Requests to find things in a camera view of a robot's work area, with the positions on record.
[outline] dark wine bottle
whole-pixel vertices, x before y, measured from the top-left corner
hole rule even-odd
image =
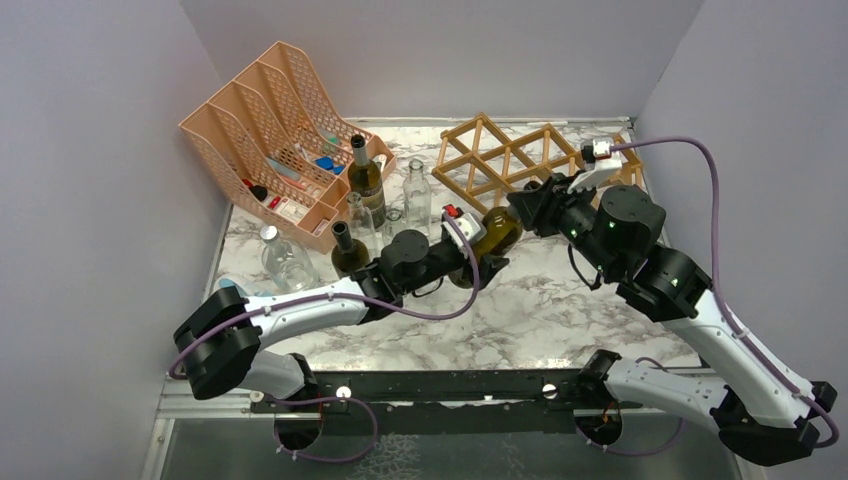
[[[350,189],[362,197],[362,203],[371,210],[374,228],[386,221],[386,199],[383,196],[383,177],[380,167],[365,152],[365,137],[356,134],[350,139],[353,147],[353,165],[347,168]]]
[[[333,236],[336,237],[336,246],[333,247],[330,259],[333,261],[333,268],[336,269],[339,278],[350,275],[368,265],[368,262],[371,261],[368,247],[350,236],[350,228],[348,228],[347,223],[334,223]]]
[[[503,257],[521,239],[521,222],[513,218],[506,207],[489,210],[489,213],[483,216],[482,223],[486,227],[486,235],[471,247],[478,263],[486,254],[494,258]],[[466,267],[449,273],[448,278],[457,287],[471,288],[471,275],[471,267]]]

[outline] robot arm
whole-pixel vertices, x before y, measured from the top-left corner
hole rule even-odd
[[[303,357],[265,349],[308,332],[380,320],[403,306],[404,295],[465,271],[465,243],[474,245],[486,231],[473,215],[447,210],[452,220],[442,224],[440,242],[429,245],[420,232],[403,231],[380,257],[331,285],[276,297],[243,298],[234,287],[217,290],[174,333],[180,351],[174,365],[184,365],[194,397],[205,400],[237,387],[280,399],[306,395],[303,387],[313,376]],[[480,288],[508,263],[482,255]]]
[[[530,182],[523,192],[508,194],[511,212],[539,236],[564,235],[606,283],[619,284],[616,293],[629,306],[692,346],[722,381],[677,377],[600,350],[581,372],[583,386],[600,400],[635,401],[699,423],[760,465],[809,456],[819,438],[809,403],[830,411],[835,390],[790,370],[735,316],[743,333],[734,333],[709,276],[687,255],[657,243],[665,210],[641,189],[610,187],[598,210],[592,207],[596,188],[620,167],[608,158],[610,144],[596,140],[583,148],[594,168],[572,177],[554,173],[544,184]],[[801,393],[772,375],[746,342]]]

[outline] white label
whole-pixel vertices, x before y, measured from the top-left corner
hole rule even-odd
[[[283,197],[280,204],[274,210],[293,223],[298,223],[306,216],[309,209],[302,203],[296,202],[288,197]]]

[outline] white wall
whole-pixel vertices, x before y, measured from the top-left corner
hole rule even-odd
[[[688,134],[721,179],[721,255],[731,307],[787,364],[842,393],[848,429],[848,4],[707,0],[636,127]],[[709,177],[691,147],[643,151],[674,246],[709,265]],[[848,441],[769,470],[840,478]]]
[[[228,80],[273,42],[346,116],[642,111],[703,0],[181,0]]]
[[[224,213],[177,123],[219,86],[176,0],[0,7],[0,470],[137,478]]]

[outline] white marble surface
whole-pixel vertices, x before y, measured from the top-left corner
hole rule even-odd
[[[417,155],[429,171],[439,154],[439,134],[449,127],[364,126],[398,154],[398,168],[386,180],[385,192],[389,206],[402,207],[401,183],[409,159]],[[517,138],[536,128],[509,125],[503,130]],[[569,124],[559,129],[572,145],[578,145],[585,138],[622,131],[624,125]],[[484,138],[481,146],[487,147],[487,141]],[[540,155],[541,145],[527,153],[530,157]],[[434,219],[447,203],[468,208],[433,177],[428,178],[433,188]],[[256,218],[238,207],[234,209],[219,275],[236,273],[262,286],[273,286],[259,260],[263,246],[260,227]],[[322,280],[336,279],[328,255],[310,252],[310,256]],[[571,271],[563,238],[540,239],[525,234],[509,258],[509,266],[480,292],[473,307],[453,320],[433,322],[393,314],[362,326],[288,339],[270,351],[301,353],[315,370],[581,367],[598,348],[629,357],[650,356],[670,366],[698,365],[691,348],[627,307],[615,295],[614,287],[590,292]],[[586,275],[593,275],[582,258],[578,266]],[[446,281],[432,295],[405,299],[405,306],[447,313],[463,305],[468,294],[468,290]]]

